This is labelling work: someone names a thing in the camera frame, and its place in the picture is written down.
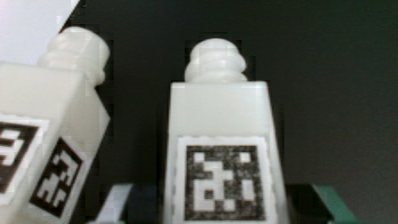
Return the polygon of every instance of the rounded top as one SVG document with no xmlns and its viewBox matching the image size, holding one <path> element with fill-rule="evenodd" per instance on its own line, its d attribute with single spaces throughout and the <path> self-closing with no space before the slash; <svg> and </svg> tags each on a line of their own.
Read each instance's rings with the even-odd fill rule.
<svg viewBox="0 0 398 224">
<path fill-rule="evenodd" d="M 204 40 L 190 53 L 190 64 L 185 70 L 186 82 L 241 82 L 245 60 L 234 44 L 218 38 Z"/>
<path fill-rule="evenodd" d="M 108 55 L 108 46 L 99 36 L 87 29 L 69 27 L 50 42 L 39 65 L 83 71 L 92 85 L 99 85 Z"/>
</svg>

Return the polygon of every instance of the white base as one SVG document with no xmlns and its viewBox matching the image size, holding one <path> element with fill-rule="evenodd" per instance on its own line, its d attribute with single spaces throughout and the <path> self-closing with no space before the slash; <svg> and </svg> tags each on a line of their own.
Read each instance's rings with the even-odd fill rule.
<svg viewBox="0 0 398 224">
<path fill-rule="evenodd" d="M 106 129 L 106 111 L 83 74 L 62 69 L 0 64 L 0 96 L 0 114 L 19 117 L 25 123 L 30 122 L 30 119 L 48 121 L 48 129 L 37 143 L 34 156 L 28 159 L 28 165 L 16 171 L 21 173 L 23 179 L 14 187 L 12 199 L 7 204 L 0 205 L 0 223 L 64 224 L 69 222 Z M 76 151 L 83 163 L 73 190 L 67 194 L 64 212 L 57 217 L 32 204 L 32 195 L 46 165 L 53 162 L 50 157 L 60 137 L 71 150 Z M 62 180 L 62 175 L 51 174 L 55 175 L 51 183 L 65 183 L 67 179 Z"/>
<path fill-rule="evenodd" d="M 277 224 L 288 224 L 284 182 L 275 144 L 275 130 L 270 111 L 268 90 L 264 82 L 240 83 L 174 83 L 170 93 L 169 118 L 169 155 L 165 182 L 163 224 L 179 224 L 176 214 L 185 214 L 185 206 L 176 201 L 176 186 L 185 185 L 176 175 L 185 168 L 185 155 L 177 153 L 177 139 L 190 137 L 234 137 L 264 139 L 268 146 L 270 179 L 273 183 L 275 219 Z M 266 219 L 252 223 L 275 224 Z M 218 223 L 220 220 L 192 223 Z"/>
</svg>

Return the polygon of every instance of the white label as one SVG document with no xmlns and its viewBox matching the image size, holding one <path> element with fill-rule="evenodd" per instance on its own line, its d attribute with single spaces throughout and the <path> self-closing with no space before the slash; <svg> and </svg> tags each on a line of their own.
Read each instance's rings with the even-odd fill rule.
<svg viewBox="0 0 398 224">
<path fill-rule="evenodd" d="M 9 204 L 48 130 L 48 120 L 0 114 L 0 204 Z"/>
<path fill-rule="evenodd" d="M 176 161 L 172 223 L 275 224 L 264 138 L 181 137 Z"/>
</svg>

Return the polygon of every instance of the black and white square pattern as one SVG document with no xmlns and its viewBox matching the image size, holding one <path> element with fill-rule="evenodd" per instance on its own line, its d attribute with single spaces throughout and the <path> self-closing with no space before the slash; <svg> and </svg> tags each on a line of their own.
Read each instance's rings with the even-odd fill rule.
<svg viewBox="0 0 398 224">
<path fill-rule="evenodd" d="M 7 192 L 39 127 L 0 122 L 0 193 Z"/>
<path fill-rule="evenodd" d="M 64 213 L 81 165 L 83 160 L 60 138 L 30 197 L 30 203 L 58 218 Z"/>
<path fill-rule="evenodd" d="M 186 221 L 264 221 L 256 145 L 188 145 Z"/>
</svg>

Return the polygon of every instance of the dark wall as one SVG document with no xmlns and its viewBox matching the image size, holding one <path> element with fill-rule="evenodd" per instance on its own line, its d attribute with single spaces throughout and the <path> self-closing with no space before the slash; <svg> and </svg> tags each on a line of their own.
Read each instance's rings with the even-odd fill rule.
<svg viewBox="0 0 398 224">
<path fill-rule="evenodd" d="M 94 219 L 113 183 L 158 185 L 161 199 L 169 87 L 209 37 L 270 84 L 286 183 L 334 186 L 359 219 L 398 223 L 398 3 L 85 0 L 78 24 L 112 46 L 112 124 L 71 223 Z"/>
</svg>

